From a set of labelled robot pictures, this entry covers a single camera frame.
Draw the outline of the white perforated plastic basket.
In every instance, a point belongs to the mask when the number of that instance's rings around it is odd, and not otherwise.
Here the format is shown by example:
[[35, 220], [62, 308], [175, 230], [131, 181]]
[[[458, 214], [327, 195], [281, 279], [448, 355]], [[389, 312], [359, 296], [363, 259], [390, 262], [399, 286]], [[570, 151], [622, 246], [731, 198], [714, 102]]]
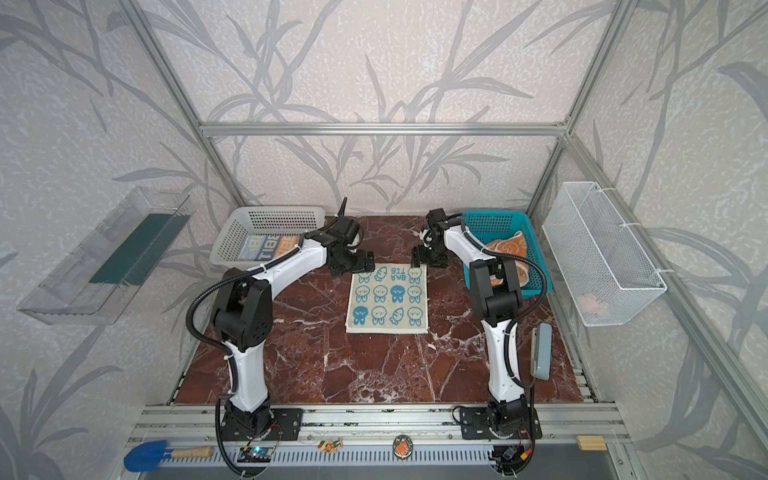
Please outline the white perforated plastic basket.
[[239, 261], [238, 253], [247, 235], [293, 235], [324, 225], [326, 212], [315, 206], [259, 206], [235, 209], [225, 221], [209, 255], [215, 266], [245, 270], [266, 262]]

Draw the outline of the orange patterned towel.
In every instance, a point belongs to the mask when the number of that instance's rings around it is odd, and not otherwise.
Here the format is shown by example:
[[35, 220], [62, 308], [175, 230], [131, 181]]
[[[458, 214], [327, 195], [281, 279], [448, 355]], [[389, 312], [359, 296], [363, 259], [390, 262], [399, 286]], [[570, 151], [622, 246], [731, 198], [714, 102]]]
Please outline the orange patterned towel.
[[[527, 257], [527, 241], [522, 231], [517, 231], [507, 239], [497, 239], [486, 244], [486, 247], [497, 253], [510, 254], [521, 258]], [[521, 287], [529, 283], [529, 266], [525, 262], [515, 261], [517, 276]]]

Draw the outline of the striped rabbit print towel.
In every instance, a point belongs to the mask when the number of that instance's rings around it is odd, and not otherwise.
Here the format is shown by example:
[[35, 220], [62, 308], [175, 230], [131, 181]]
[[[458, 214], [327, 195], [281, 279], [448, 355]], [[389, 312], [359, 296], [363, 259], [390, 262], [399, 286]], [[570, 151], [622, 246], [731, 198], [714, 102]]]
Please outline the striped rabbit print towel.
[[299, 240], [299, 236], [293, 235], [247, 235], [237, 259], [239, 261], [270, 261], [292, 250], [298, 245]]

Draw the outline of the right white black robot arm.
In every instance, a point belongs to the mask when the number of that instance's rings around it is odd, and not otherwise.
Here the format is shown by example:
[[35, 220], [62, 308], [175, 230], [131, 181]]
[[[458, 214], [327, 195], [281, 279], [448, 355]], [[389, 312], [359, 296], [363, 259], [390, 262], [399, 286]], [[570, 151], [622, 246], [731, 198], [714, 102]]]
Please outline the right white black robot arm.
[[490, 365], [489, 429], [502, 438], [523, 430], [534, 439], [535, 383], [525, 384], [520, 378], [516, 334], [519, 321], [538, 308], [542, 300], [524, 306], [518, 266], [526, 264], [538, 274], [543, 270], [522, 256], [494, 251], [481, 243], [466, 226], [462, 214], [429, 211], [420, 238], [422, 243], [412, 250], [414, 267], [445, 268], [449, 255], [454, 254], [468, 269], [470, 304], [483, 327]]

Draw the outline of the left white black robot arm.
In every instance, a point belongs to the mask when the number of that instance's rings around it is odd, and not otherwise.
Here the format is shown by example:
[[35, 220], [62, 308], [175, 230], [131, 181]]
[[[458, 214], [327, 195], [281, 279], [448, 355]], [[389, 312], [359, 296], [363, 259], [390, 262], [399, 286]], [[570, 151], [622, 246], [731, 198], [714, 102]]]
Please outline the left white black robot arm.
[[300, 237], [288, 252], [246, 270], [226, 272], [216, 290], [211, 323], [224, 347], [230, 373], [224, 422], [243, 435], [262, 436], [273, 423], [265, 380], [264, 348], [274, 323], [273, 300], [304, 275], [326, 267], [332, 275], [371, 273], [374, 254], [361, 250], [360, 224], [337, 215]]

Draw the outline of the bear print towel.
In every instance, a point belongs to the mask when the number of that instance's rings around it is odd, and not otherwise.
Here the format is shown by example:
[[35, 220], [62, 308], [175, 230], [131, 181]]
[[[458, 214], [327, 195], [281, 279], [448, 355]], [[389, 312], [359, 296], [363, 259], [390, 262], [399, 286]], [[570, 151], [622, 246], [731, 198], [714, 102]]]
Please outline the bear print towel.
[[428, 330], [425, 265], [382, 263], [373, 272], [352, 276], [348, 333], [418, 335]]

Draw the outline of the teal perforated plastic basket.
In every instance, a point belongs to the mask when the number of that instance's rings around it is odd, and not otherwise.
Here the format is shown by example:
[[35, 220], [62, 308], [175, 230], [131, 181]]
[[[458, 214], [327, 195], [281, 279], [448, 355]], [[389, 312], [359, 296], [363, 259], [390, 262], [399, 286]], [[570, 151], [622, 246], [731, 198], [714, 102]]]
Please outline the teal perforated plastic basket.
[[552, 282], [545, 257], [535, 236], [529, 217], [511, 210], [470, 210], [465, 211], [465, 225], [472, 235], [489, 249], [500, 249], [503, 253], [525, 257], [538, 265], [544, 277], [526, 263], [520, 263], [528, 271], [528, 276], [520, 275], [520, 285], [524, 299], [533, 298], [551, 291]]

